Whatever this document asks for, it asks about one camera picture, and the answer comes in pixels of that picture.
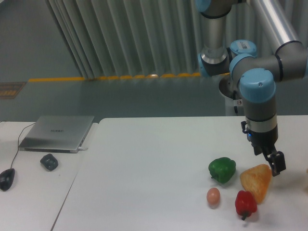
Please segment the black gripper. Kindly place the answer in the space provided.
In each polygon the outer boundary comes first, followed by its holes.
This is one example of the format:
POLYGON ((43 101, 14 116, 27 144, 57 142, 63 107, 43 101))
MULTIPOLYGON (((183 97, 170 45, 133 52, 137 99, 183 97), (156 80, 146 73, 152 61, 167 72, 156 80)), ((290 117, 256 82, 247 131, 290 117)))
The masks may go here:
POLYGON ((266 132, 256 132, 248 128, 248 122, 241 122, 242 132, 247 135, 247 140, 251 142, 254 154, 263 154, 269 163, 272 176, 278 176, 286 170, 284 153, 277 151, 275 142, 278 139, 278 126, 266 132))

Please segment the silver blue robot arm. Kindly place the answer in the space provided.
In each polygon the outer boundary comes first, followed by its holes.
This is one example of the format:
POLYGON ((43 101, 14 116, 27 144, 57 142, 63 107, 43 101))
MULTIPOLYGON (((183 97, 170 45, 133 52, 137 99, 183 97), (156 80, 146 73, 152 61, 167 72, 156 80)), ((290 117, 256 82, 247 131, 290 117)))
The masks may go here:
POLYGON ((207 24, 198 62, 203 76, 229 72, 228 90, 243 104, 242 131, 255 155, 268 161, 273 176, 286 169, 284 154, 275 148, 278 139, 276 83, 308 75, 308 50, 299 41, 277 0, 249 0, 269 41, 273 55, 258 58, 247 41, 224 45, 226 17, 235 0, 197 0, 196 8, 207 24))

